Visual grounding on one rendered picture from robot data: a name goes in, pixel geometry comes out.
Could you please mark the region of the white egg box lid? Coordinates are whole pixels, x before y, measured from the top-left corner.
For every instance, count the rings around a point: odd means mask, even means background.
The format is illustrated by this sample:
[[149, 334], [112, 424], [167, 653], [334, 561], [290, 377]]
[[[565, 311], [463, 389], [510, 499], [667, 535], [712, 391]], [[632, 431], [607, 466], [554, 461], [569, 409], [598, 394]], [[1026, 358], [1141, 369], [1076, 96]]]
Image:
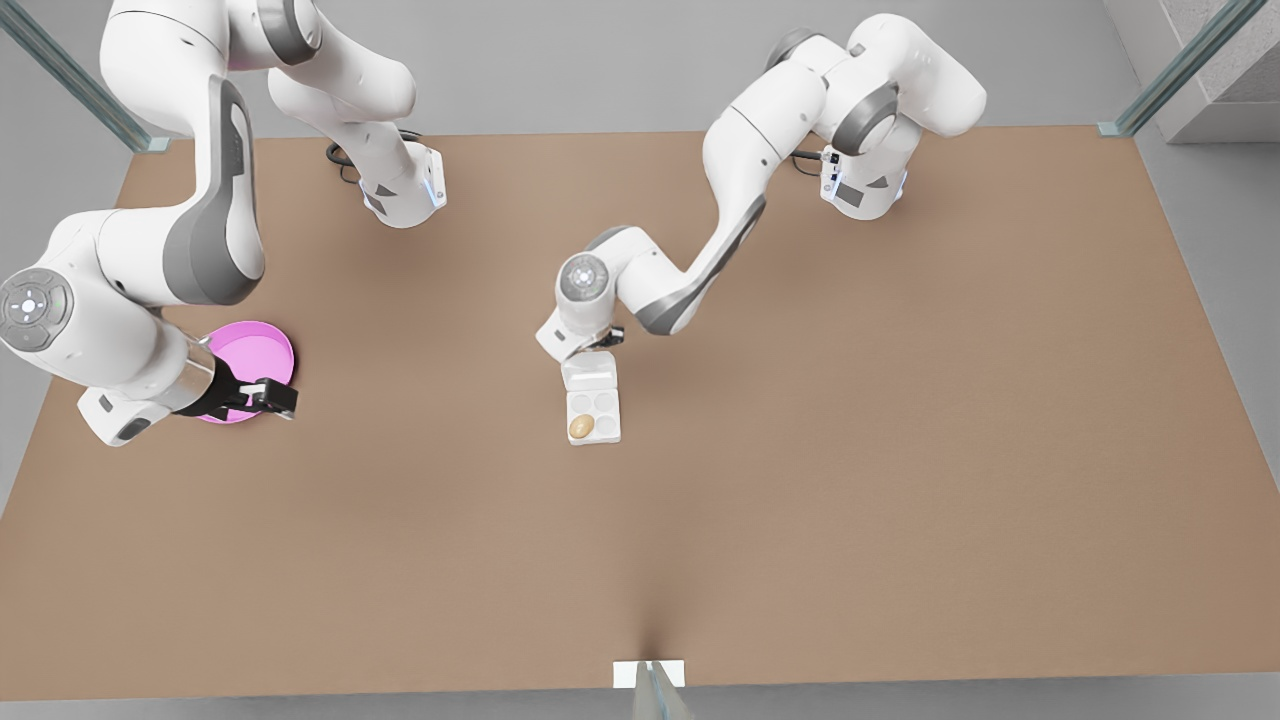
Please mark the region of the white egg box lid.
[[618, 388], [614, 355], [605, 350], [575, 354], [561, 364], [567, 393], [596, 392]]

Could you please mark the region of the white egg box base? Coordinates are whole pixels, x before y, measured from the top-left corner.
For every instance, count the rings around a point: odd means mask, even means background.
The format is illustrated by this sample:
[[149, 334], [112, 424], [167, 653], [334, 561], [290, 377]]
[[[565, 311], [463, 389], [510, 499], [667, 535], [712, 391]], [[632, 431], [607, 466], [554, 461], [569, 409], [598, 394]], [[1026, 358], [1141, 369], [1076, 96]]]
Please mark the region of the white egg box base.
[[[570, 420], [584, 413], [595, 418], [595, 429], [586, 439], [573, 441], [567, 433]], [[618, 443], [622, 436], [620, 392], [607, 389], [566, 393], [566, 434], [572, 446]]]

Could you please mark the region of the pink round plate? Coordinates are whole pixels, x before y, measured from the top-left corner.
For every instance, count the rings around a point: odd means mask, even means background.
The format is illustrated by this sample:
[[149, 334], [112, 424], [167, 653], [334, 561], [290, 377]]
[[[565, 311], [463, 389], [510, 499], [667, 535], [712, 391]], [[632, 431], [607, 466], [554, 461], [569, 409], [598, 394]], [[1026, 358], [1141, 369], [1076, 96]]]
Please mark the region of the pink round plate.
[[294, 418], [297, 393], [291, 388], [294, 350], [283, 331], [266, 322], [234, 322], [198, 343], [223, 360], [236, 378], [230, 397], [201, 415], [202, 420], [230, 424], [259, 414]]

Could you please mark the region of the silver frame post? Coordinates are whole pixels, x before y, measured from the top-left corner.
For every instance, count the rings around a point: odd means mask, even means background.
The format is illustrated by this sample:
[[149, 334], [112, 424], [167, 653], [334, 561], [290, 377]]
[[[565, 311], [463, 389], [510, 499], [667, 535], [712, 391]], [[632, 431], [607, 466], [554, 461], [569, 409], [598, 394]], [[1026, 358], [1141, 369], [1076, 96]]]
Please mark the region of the silver frame post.
[[1280, 143], [1280, 0], [1102, 0], [1140, 83], [1101, 136]]
[[632, 689], [631, 720], [695, 720], [681, 700], [686, 687], [684, 660], [628, 660], [612, 664], [613, 687]]
[[148, 133], [17, 0], [0, 0], [0, 28], [132, 152], [169, 149], [168, 137]]

